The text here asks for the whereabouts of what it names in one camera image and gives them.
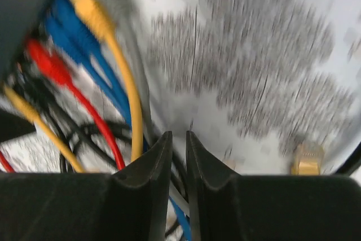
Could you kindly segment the black network switch box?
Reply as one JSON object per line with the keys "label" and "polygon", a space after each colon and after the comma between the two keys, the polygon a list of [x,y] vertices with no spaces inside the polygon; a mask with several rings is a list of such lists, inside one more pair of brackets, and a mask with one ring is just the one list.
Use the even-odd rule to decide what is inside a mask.
{"label": "black network switch box", "polygon": [[24,42],[39,25],[51,0],[1,0],[1,81],[22,54]]}

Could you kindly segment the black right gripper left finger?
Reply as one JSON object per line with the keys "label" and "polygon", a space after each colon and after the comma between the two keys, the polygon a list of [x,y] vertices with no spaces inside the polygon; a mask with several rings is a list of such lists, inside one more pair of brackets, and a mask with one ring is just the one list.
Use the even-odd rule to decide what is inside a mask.
{"label": "black right gripper left finger", "polygon": [[1,239],[164,240],[172,144],[115,174],[1,174]]}

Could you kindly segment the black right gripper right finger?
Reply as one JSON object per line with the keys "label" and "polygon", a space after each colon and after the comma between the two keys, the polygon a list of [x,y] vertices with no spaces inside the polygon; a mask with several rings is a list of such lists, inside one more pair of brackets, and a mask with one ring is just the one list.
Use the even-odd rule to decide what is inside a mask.
{"label": "black right gripper right finger", "polygon": [[242,176],[189,131],[193,240],[359,240],[360,186],[333,176]]}

